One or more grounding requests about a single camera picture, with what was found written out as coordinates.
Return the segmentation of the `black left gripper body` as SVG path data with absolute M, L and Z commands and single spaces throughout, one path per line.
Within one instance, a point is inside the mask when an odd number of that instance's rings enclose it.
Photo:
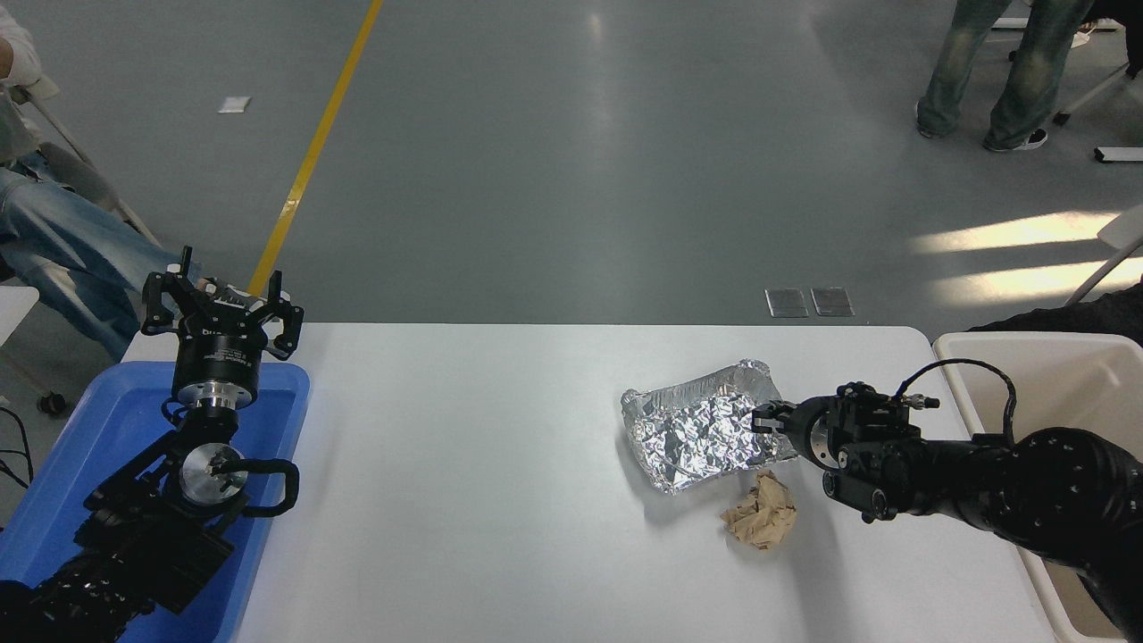
M 179 335 L 175 389 L 195 389 L 207 381 L 257 389 L 262 349 L 246 333 L 246 314 L 235 305 L 203 304 L 189 318 L 187 333 Z

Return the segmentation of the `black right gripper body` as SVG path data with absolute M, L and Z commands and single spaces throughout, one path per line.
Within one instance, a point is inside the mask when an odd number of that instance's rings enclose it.
M 833 405 L 834 397 L 809 397 L 797 404 L 785 419 L 789 443 L 815 465 L 838 465 L 830 447 Z

